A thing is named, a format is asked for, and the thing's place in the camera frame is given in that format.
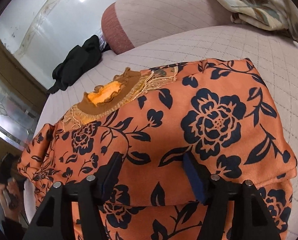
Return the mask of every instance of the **metal screw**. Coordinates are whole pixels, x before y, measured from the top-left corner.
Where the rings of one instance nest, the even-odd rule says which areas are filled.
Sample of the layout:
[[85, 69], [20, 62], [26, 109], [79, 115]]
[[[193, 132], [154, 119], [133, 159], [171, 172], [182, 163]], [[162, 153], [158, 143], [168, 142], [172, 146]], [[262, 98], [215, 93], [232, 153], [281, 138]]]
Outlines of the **metal screw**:
[[95, 176], [94, 175], [89, 175], [87, 177], [87, 181], [93, 181], [93, 180], [95, 180]]
[[210, 176], [210, 178], [211, 178], [212, 180], [215, 180], [215, 181], [217, 181], [217, 180], [220, 179], [219, 175], [217, 175], [217, 174], [212, 174], [212, 175]]
[[246, 183], [247, 186], [254, 185], [254, 183], [250, 179], [245, 180], [245, 183]]
[[57, 181], [53, 184], [53, 187], [58, 188], [58, 187], [61, 187], [61, 185], [62, 185], [62, 183]]

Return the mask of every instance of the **orange floral garment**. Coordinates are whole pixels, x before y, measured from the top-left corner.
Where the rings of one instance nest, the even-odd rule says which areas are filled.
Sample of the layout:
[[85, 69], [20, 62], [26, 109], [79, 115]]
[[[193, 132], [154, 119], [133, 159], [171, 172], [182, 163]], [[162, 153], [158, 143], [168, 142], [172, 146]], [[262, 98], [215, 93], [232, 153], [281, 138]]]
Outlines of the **orange floral garment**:
[[[206, 59], [144, 71], [155, 83], [107, 115], [64, 130], [46, 124], [23, 152], [19, 172], [35, 185], [38, 207], [53, 182], [76, 183], [124, 155], [119, 182], [100, 207], [108, 239], [196, 239], [207, 207], [196, 201], [182, 168], [183, 153], [225, 180], [251, 179], [287, 234], [296, 158], [286, 143], [274, 101], [249, 59]], [[228, 204], [223, 240], [230, 238]], [[77, 239], [82, 239], [73, 206]]]

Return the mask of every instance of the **black flower pattern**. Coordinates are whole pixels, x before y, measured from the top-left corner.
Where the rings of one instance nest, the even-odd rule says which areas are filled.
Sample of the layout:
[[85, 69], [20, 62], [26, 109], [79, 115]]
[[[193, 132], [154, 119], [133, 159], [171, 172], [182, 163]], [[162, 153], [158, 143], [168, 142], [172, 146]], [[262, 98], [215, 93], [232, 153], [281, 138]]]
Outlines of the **black flower pattern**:
[[265, 82], [262, 80], [262, 78], [256, 74], [252, 73], [251, 71], [255, 68], [253, 63], [250, 61], [250, 59], [246, 58], [246, 67], [244, 70], [238, 70], [234, 68], [234, 60], [230, 61], [224, 61], [217, 59], [218, 61], [221, 61], [220, 64], [215, 64], [212, 62], [208, 62], [207, 68], [214, 68], [214, 70], [211, 73], [210, 79], [217, 80], [221, 77], [226, 77], [230, 73], [241, 73], [245, 75], [250, 75], [254, 81], [266, 86]]
[[182, 79], [182, 85], [184, 85], [184, 86], [188, 86], [189, 85], [189, 86], [191, 86], [193, 88], [196, 88], [196, 87], [198, 87], [198, 81], [197, 81], [197, 79], [193, 75], [186, 76], [186, 77], [184, 77]]
[[101, 147], [101, 153], [106, 154], [108, 151], [108, 147], [107, 146], [102, 146]]
[[288, 219], [291, 213], [291, 208], [286, 206], [286, 194], [282, 189], [271, 189], [266, 194], [266, 189], [261, 187], [258, 192], [268, 206], [268, 210], [275, 220], [275, 225], [279, 233], [285, 232], [288, 228]]
[[62, 137], [62, 140], [66, 140], [66, 139], [68, 139], [68, 137], [69, 137], [69, 134], [70, 134], [70, 132], [66, 132], [66, 133], [64, 133], [61, 137]]
[[241, 158], [236, 155], [226, 157], [225, 155], [220, 155], [217, 159], [217, 174], [222, 173], [227, 178], [237, 179], [241, 176], [242, 172], [239, 168], [241, 163]]
[[184, 224], [191, 218], [191, 216], [197, 211], [198, 205], [199, 202], [189, 202], [186, 205], [182, 205], [181, 209], [179, 209], [178, 206], [174, 206], [175, 214], [174, 216], [170, 216], [170, 218], [172, 218], [175, 222], [175, 225], [172, 227], [172, 229], [167, 229], [167, 227], [165, 227], [162, 223], [155, 219], [152, 224], [153, 234], [151, 235], [151, 240], [172, 239], [175, 235], [179, 234], [180, 232], [186, 231], [194, 227], [201, 227], [201, 221], [199, 221], [197, 224], [193, 224], [185, 228], [179, 227], [179, 225]]
[[278, 146], [274, 143], [276, 138], [272, 134], [270, 134], [268, 131], [266, 131], [265, 128], [262, 126], [262, 124], [260, 124], [260, 127], [265, 132], [266, 136], [261, 143], [257, 144], [251, 150], [244, 165], [260, 162], [267, 156], [271, 147], [274, 150], [275, 158], [277, 158], [277, 155], [280, 154], [284, 163], [289, 162], [290, 153], [287, 150], [284, 150], [284, 152], [279, 150]]
[[106, 214], [107, 221], [114, 228], [127, 229], [132, 215], [138, 214], [145, 207], [130, 207], [129, 188], [126, 185], [116, 185], [108, 202], [99, 209]]
[[73, 170], [71, 170], [69, 167], [67, 167], [66, 171], [62, 174], [62, 177], [64, 178], [70, 178], [73, 174]]
[[249, 97], [247, 101], [251, 101], [259, 98], [259, 103], [254, 106], [254, 110], [246, 115], [245, 117], [249, 117], [251, 115], [254, 116], [254, 127], [259, 123], [259, 112], [262, 111], [263, 114], [271, 116], [273, 118], [277, 118], [277, 113], [272, 106], [263, 101], [263, 92], [261, 88], [253, 87], [249, 90]]
[[159, 89], [159, 100], [163, 103], [167, 108], [171, 109], [173, 98], [170, 93], [170, 90], [167, 88]]
[[220, 147], [229, 147], [241, 138], [239, 120], [246, 113], [246, 105], [237, 95], [219, 98], [203, 88], [191, 99], [193, 110], [181, 121], [187, 143], [196, 144], [201, 160], [217, 156]]
[[53, 182], [53, 175], [58, 173], [59, 171], [49, 168], [49, 169], [42, 169], [38, 172], [35, 173], [33, 176], [34, 181], [39, 181], [41, 179], [49, 179], [50, 181]]
[[39, 133], [35, 138], [32, 140], [32, 146], [34, 146], [34, 142], [36, 141], [38, 144], [40, 144], [44, 140], [44, 137], [42, 136], [42, 133]]
[[147, 112], [147, 119], [149, 121], [149, 126], [151, 127], [159, 127], [162, 125], [162, 119], [163, 117], [163, 112], [162, 111], [157, 111], [154, 109], [150, 109]]
[[93, 166], [93, 168], [96, 169], [96, 168], [98, 167], [99, 156], [97, 156], [95, 153], [93, 153], [93, 154], [91, 155], [91, 159], [92, 159], [92, 161], [91, 161], [92, 166]]
[[146, 96], [138, 97], [137, 100], [138, 100], [138, 104], [139, 104], [140, 109], [142, 109], [143, 106], [144, 106], [145, 101], [147, 101]]
[[94, 139], [101, 122], [91, 122], [83, 127], [72, 131], [72, 149], [74, 153], [84, 155], [90, 153], [93, 149]]

